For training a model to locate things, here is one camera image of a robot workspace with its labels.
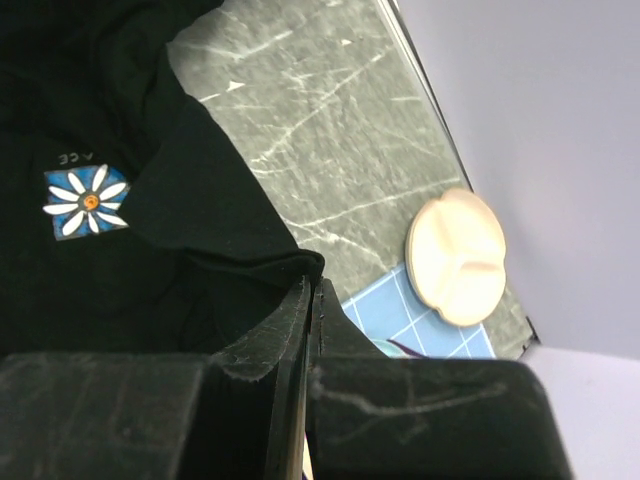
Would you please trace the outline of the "blue grid placemat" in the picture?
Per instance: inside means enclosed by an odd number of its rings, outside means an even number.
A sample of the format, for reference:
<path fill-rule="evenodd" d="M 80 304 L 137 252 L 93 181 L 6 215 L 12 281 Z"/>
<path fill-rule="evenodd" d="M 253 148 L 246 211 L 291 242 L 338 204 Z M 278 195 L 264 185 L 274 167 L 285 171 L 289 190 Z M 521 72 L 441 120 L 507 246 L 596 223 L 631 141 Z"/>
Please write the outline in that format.
<path fill-rule="evenodd" d="M 456 327 L 423 304 L 403 264 L 342 304 L 369 339 L 395 340 L 425 358 L 493 359 L 483 325 Z"/>

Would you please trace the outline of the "black daisy t-shirt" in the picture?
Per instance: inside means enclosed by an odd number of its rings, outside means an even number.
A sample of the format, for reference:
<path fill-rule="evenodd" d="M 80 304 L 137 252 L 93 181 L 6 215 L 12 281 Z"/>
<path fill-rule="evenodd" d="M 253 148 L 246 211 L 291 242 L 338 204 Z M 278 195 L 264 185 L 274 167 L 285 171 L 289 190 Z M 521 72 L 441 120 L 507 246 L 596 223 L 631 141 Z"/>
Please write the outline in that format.
<path fill-rule="evenodd" d="M 168 44 L 213 1 L 1 5 L 1 351 L 213 353 L 301 249 Z"/>

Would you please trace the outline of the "purple plastic fork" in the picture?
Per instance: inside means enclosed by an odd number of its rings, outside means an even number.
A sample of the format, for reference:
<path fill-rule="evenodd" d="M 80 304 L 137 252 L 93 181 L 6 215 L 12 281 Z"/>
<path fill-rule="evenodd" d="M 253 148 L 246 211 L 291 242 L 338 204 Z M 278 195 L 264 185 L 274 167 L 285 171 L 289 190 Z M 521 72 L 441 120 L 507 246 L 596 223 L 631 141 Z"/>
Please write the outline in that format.
<path fill-rule="evenodd" d="M 395 340 L 389 339 L 387 343 L 394 349 L 397 355 L 402 355 L 406 358 L 425 358 L 424 354 L 421 354 Z"/>

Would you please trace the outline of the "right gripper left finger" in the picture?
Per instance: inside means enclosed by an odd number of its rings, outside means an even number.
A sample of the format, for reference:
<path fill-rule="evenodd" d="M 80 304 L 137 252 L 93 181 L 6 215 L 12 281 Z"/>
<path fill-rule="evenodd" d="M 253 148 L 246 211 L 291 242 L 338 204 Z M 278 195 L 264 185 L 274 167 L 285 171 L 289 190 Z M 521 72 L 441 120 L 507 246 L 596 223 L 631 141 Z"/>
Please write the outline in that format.
<path fill-rule="evenodd" d="M 311 288 L 213 355 L 1 364 L 5 479 L 298 479 Z"/>

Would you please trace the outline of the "cream divided dish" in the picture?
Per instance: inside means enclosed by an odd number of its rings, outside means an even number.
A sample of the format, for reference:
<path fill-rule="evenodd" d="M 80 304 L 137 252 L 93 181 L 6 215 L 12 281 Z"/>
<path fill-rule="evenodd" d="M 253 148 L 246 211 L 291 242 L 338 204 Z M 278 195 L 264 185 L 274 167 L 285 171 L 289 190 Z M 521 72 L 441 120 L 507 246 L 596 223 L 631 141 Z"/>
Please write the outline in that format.
<path fill-rule="evenodd" d="M 483 200 L 451 188 L 416 214 L 405 242 L 405 264 L 418 298 L 457 327 L 489 317 L 506 286 L 506 241 Z"/>

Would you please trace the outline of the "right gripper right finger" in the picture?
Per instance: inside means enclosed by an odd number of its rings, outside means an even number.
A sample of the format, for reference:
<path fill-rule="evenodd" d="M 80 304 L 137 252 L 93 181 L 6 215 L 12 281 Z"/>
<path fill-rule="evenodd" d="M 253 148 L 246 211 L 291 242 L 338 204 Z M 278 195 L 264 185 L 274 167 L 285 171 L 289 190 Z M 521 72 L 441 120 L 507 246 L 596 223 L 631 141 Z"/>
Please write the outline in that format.
<path fill-rule="evenodd" d="M 569 479 L 524 364 L 385 356 L 329 280 L 312 304 L 306 433 L 318 479 Z"/>

